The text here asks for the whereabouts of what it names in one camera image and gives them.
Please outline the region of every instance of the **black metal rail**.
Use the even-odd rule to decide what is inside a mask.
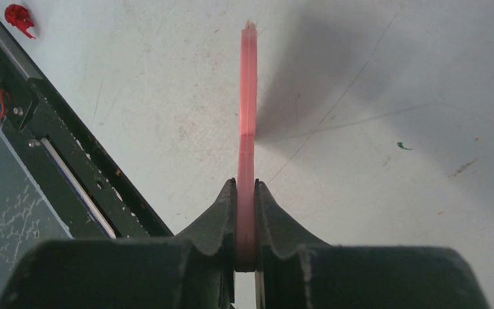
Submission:
[[[172,236],[105,149],[0,22],[0,87],[11,97],[3,133],[74,238]],[[39,140],[50,141],[83,194]]]

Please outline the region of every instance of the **gray surface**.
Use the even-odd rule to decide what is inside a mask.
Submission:
[[[27,250],[44,239],[67,237],[0,137],[0,293]]]

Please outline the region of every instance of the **screw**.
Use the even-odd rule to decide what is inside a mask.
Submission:
[[[13,108],[12,113],[14,113],[15,115],[21,116],[21,115],[23,115],[24,111],[22,110],[22,108]]]
[[[34,148],[38,145],[39,145],[39,142],[36,140],[29,140],[29,142],[27,143],[27,146],[29,146],[29,148]]]

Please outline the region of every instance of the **red wire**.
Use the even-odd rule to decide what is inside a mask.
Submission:
[[[0,102],[1,102],[0,119],[5,116],[5,96],[4,96],[4,94],[6,94],[6,96],[8,97],[8,101],[10,102],[10,95],[8,94],[8,92],[5,91],[4,88],[1,88],[0,89]]]

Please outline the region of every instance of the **white work surface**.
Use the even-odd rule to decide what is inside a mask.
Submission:
[[[494,306],[494,0],[21,4],[37,40],[8,29],[175,233],[236,174],[255,21],[255,176],[329,243],[458,250]]]

